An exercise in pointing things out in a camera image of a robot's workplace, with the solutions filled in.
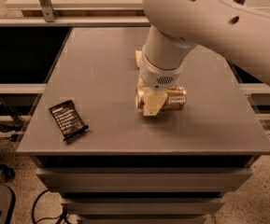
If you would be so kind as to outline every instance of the black snack bag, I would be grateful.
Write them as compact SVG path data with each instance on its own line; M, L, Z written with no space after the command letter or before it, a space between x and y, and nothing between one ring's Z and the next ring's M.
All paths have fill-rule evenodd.
M72 100L49 108L64 136L64 141L83 133L89 126L81 120Z

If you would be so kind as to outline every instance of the drawer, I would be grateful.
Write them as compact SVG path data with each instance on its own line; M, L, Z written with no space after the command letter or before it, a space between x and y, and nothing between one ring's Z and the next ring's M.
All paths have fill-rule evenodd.
M78 224L203 224L204 216L78 216Z
M234 191L250 169L228 168L52 168L37 176L50 191L67 192L220 192Z
M83 216L201 216L214 214L223 205L222 198L62 199L62 206L69 214Z

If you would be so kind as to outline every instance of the floor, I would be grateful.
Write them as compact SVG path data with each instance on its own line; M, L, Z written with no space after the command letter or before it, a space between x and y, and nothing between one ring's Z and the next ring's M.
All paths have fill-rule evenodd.
M0 0L0 18L21 17L19 11L9 11ZM247 7L264 10L270 13L270 0L247 0ZM5 137L11 133L0 133L0 163L15 169L13 180L4 182L0 174L0 184L10 186L16 193L17 202L11 224L29 224L31 209L37 195L45 189L36 177L36 166L28 157L15 153L14 143ZM270 224L270 156L261 157L252 166L254 175L238 191L225 195L226 204L214 216L206 217L206 224ZM45 194L37 205L36 219L57 217L61 214L60 196ZM55 223L47 220L40 223Z

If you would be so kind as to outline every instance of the speckled floor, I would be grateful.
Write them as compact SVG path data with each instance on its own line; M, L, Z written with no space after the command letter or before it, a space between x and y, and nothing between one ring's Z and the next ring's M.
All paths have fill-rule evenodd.
M20 17L19 11L9 11L0 0L0 18ZM246 6L270 12L270 0L247 0ZM10 133L0 133L0 138ZM45 189L36 177L36 166L27 157L15 153L14 144L8 140L0 140L0 163L13 167L16 177L7 184L16 193L17 201L11 224L29 224L31 208L36 196ZM252 166L254 175L238 191L227 193L225 205L214 216L206 217L206 224L270 224L270 156L259 158ZM0 184L4 180L0 173ZM36 219L57 217L61 214L60 196L47 193L37 205Z

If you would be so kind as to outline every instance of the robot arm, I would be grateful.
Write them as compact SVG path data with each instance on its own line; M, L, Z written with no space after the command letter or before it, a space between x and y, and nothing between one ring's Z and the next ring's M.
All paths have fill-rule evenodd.
M216 51L270 85L269 14L231 0L143 0L143 7L152 24L140 68L148 86L173 86L194 44Z

